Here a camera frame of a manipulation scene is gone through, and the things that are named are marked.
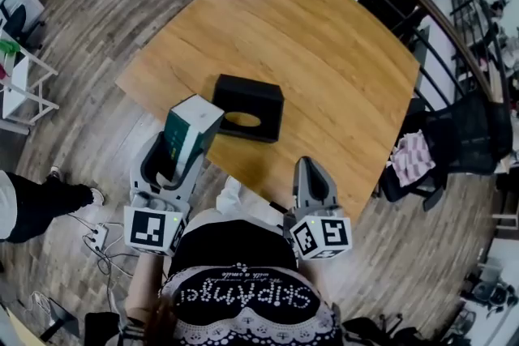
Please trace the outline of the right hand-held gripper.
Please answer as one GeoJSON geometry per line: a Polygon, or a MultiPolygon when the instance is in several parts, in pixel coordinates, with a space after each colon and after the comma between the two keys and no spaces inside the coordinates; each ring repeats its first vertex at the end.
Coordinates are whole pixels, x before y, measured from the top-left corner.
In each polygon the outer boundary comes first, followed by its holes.
{"type": "Polygon", "coordinates": [[[352,249],[350,218],[338,206],[337,185],[316,160],[301,157],[295,165],[295,208],[283,215],[283,234],[302,260],[335,258],[352,249]],[[315,208],[304,208],[310,204],[315,208]]]}

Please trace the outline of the person's left forearm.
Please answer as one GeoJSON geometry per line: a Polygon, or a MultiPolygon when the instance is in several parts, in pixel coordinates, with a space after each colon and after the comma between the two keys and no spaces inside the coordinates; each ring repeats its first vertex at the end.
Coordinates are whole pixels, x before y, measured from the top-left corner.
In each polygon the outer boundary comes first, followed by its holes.
{"type": "Polygon", "coordinates": [[[168,256],[149,253],[139,256],[125,300],[125,311],[130,319],[141,323],[149,320],[170,265],[168,256]]]}

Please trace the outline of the black mesh office chair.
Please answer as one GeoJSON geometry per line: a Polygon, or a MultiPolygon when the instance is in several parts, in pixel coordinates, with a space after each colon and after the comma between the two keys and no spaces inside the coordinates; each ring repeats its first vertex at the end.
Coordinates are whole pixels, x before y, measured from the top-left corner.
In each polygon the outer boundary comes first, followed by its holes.
{"type": "Polygon", "coordinates": [[[491,176],[513,148],[509,111],[480,92],[470,92],[454,104],[436,111],[425,110],[425,104],[414,98],[397,141],[404,134],[418,130],[426,138],[435,167],[405,187],[400,187],[394,170],[385,167],[379,186],[392,203],[409,194],[422,197],[424,211],[431,210],[439,202],[450,175],[491,176]]]}

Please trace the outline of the black printed shirt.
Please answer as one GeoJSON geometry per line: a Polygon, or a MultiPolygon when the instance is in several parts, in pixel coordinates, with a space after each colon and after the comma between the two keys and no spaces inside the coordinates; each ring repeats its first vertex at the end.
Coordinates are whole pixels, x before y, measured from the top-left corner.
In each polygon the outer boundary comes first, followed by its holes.
{"type": "Polygon", "coordinates": [[[343,346],[339,318],[280,235],[245,220],[185,233],[149,346],[343,346]]]}

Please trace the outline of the black flat stand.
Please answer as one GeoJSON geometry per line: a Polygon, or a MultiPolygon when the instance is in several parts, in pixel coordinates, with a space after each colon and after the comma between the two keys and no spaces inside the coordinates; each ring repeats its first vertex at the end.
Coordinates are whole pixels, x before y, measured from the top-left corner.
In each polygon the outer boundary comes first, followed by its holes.
{"type": "Polygon", "coordinates": [[[49,309],[51,324],[40,336],[43,343],[48,342],[61,329],[67,331],[69,334],[80,337],[79,321],[77,317],[69,313],[54,299],[49,299],[49,309]]]}

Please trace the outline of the white power strip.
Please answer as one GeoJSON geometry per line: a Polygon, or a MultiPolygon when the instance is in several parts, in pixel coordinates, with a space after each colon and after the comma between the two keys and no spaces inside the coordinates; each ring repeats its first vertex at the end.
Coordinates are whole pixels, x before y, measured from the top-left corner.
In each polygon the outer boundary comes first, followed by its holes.
{"type": "Polygon", "coordinates": [[[89,238],[89,246],[95,252],[101,252],[105,246],[106,238],[108,236],[108,228],[104,224],[97,224],[89,238]]]}

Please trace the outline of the black box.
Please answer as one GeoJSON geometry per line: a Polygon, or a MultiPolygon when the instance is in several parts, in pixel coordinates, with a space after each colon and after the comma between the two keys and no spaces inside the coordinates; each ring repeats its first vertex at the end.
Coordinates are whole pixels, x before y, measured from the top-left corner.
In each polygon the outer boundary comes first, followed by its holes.
{"type": "Polygon", "coordinates": [[[225,113],[219,133],[264,143],[278,141],[285,98],[278,85],[221,74],[214,88],[212,103],[225,113]],[[259,119],[256,126],[230,121],[229,113],[245,113],[259,119]]]}

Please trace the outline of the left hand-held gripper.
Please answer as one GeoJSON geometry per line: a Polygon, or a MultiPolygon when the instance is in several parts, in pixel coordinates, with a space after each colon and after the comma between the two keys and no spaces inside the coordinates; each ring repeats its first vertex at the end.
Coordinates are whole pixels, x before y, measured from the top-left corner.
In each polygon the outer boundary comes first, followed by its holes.
{"type": "Polygon", "coordinates": [[[131,189],[135,193],[131,204],[124,207],[124,241],[143,253],[175,255],[187,227],[189,199],[198,180],[204,154],[197,152],[187,161],[181,175],[174,174],[172,182],[161,186],[157,174],[165,166],[163,132],[151,137],[137,152],[130,169],[131,189]],[[166,201],[147,193],[159,193],[166,201]]]}

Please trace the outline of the black bag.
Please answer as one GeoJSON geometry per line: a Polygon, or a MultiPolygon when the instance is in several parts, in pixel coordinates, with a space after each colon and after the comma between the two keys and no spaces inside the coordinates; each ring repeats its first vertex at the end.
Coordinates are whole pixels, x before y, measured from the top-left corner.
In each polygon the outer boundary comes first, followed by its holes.
{"type": "Polygon", "coordinates": [[[113,312],[86,314],[84,346],[122,346],[119,323],[119,315],[113,312]]]}

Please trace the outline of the person's white trousers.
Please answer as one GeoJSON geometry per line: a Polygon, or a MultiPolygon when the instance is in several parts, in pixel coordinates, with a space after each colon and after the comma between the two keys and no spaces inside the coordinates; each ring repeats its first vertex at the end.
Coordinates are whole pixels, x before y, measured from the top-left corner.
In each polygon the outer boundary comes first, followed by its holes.
{"type": "Polygon", "coordinates": [[[277,225],[269,224],[250,214],[245,201],[242,199],[242,184],[232,176],[226,178],[223,189],[216,197],[215,206],[196,214],[194,218],[189,221],[185,233],[189,233],[206,224],[216,224],[234,220],[246,221],[249,224],[267,229],[275,234],[282,234],[281,229],[277,225]]]}

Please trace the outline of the pink checked cloth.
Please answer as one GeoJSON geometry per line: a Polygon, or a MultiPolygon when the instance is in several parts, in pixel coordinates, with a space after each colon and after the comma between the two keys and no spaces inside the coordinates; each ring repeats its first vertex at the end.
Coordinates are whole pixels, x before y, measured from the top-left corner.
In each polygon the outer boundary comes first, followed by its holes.
{"type": "Polygon", "coordinates": [[[421,130],[404,134],[393,147],[387,168],[392,168],[400,187],[409,186],[435,167],[426,138],[421,130]]]}

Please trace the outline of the green and white box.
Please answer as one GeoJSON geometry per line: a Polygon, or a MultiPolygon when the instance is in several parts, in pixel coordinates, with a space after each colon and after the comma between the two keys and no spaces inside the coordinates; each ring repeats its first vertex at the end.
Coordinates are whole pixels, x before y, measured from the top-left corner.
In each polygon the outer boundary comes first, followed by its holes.
{"type": "Polygon", "coordinates": [[[200,95],[192,95],[169,110],[163,135],[173,177],[181,177],[188,162],[200,152],[207,155],[223,116],[222,109],[200,95]]]}

